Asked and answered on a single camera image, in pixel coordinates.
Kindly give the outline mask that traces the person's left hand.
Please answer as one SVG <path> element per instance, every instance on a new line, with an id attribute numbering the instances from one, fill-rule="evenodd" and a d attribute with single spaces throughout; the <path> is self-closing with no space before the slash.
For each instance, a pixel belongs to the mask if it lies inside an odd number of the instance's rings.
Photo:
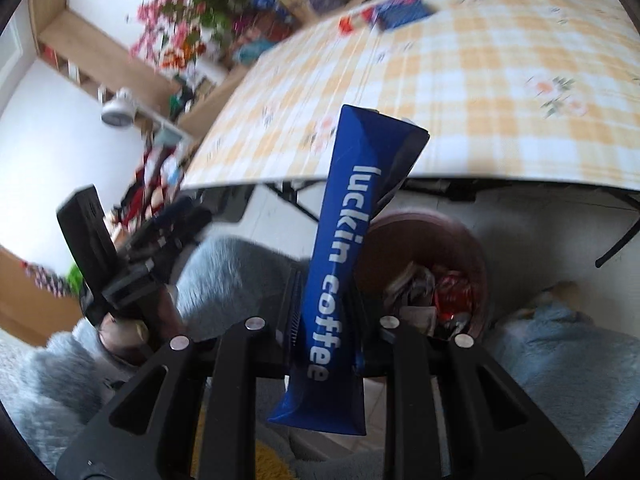
<path id="1" fill-rule="evenodd" d="M 105 315 L 98 328 L 103 349 L 124 364 L 144 364 L 168 340 L 186 332 L 177 299 L 175 286 L 162 285 L 154 294 L 152 307 L 143 310 L 141 320 Z"/>

